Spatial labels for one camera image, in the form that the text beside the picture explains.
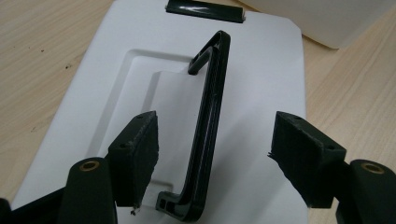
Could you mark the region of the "white plastic storage box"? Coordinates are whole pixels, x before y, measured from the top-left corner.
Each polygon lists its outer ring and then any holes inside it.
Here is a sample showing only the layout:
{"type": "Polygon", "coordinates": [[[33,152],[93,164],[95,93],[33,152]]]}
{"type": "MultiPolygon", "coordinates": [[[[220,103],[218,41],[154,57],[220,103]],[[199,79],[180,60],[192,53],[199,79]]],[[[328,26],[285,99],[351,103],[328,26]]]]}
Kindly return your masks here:
{"type": "Polygon", "coordinates": [[[331,49],[350,45],[396,0],[239,0],[293,21],[302,33],[331,49]]]}

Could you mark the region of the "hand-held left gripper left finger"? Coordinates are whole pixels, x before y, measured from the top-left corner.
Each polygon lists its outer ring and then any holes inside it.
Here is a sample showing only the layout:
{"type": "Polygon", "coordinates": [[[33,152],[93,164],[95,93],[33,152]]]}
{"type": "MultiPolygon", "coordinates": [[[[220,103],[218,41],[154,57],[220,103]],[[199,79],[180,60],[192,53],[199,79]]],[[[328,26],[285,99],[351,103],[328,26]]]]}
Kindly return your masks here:
{"type": "Polygon", "coordinates": [[[106,155],[117,206],[141,206],[158,159],[157,114],[139,114],[110,144],[106,155]]]}

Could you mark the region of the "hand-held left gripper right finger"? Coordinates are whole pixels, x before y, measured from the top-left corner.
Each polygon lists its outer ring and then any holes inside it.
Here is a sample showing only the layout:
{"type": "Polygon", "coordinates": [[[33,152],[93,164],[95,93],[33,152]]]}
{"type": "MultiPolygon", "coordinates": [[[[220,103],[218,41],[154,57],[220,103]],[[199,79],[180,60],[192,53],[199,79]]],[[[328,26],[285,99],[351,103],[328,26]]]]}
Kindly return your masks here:
{"type": "Polygon", "coordinates": [[[332,205],[336,169],[347,150],[305,119],[277,111],[268,156],[312,208],[332,205]]]}

